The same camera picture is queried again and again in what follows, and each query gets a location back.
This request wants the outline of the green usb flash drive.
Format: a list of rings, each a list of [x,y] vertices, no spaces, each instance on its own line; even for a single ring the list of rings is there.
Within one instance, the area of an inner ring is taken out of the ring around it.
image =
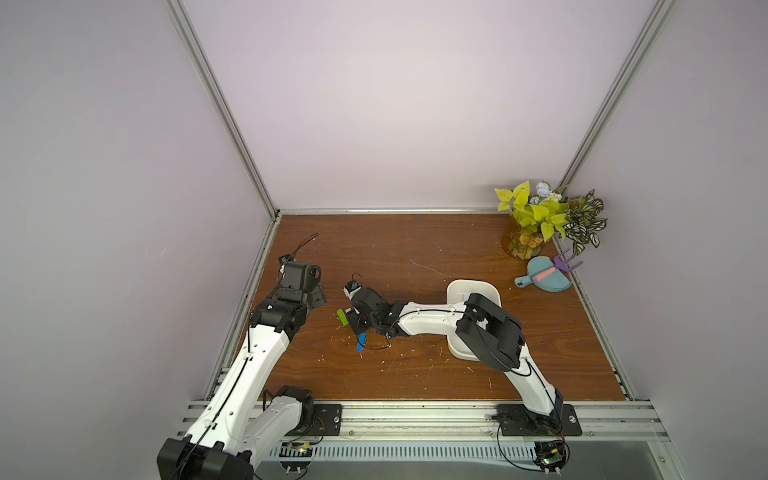
[[[336,314],[337,314],[337,317],[338,317],[338,319],[339,319],[339,321],[340,321],[342,326],[346,327],[346,326],[349,325],[349,321],[347,319],[347,315],[346,315],[346,312],[344,310],[338,309],[336,311]]]

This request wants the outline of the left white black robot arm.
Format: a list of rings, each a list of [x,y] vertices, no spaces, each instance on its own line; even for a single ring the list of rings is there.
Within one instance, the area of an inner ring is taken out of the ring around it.
[[[255,470],[286,434],[312,424],[311,392],[278,391],[250,421],[266,381],[312,310],[326,303],[319,266],[288,257],[278,283],[250,313],[234,363],[203,413],[180,439],[157,455],[162,479],[253,479]]]

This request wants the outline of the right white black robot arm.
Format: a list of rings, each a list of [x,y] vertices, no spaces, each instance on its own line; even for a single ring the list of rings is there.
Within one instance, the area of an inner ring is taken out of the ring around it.
[[[444,304],[390,303],[354,280],[344,286],[344,294],[351,304],[345,318],[355,334],[373,330],[388,339],[442,335],[455,357],[504,373],[529,415],[559,428],[562,395],[536,365],[520,321],[502,308],[500,293],[492,284],[454,280],[447,287]]]

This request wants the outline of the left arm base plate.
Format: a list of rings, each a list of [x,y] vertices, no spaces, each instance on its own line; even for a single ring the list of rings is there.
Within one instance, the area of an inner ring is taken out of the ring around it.
[[[299,436],[337,437],[341,434],[343,406],[339,403],[315,404],[310,419],[305,426],[297,429]]]

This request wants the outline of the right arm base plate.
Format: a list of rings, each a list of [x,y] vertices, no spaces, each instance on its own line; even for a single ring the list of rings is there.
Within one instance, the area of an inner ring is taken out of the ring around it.
[[[522,404],[499,404],[491,419],[500,424],[502,435],[508,437],[578,437],[583,434],[571,404],[557,407],[549,416],[532,413]]]

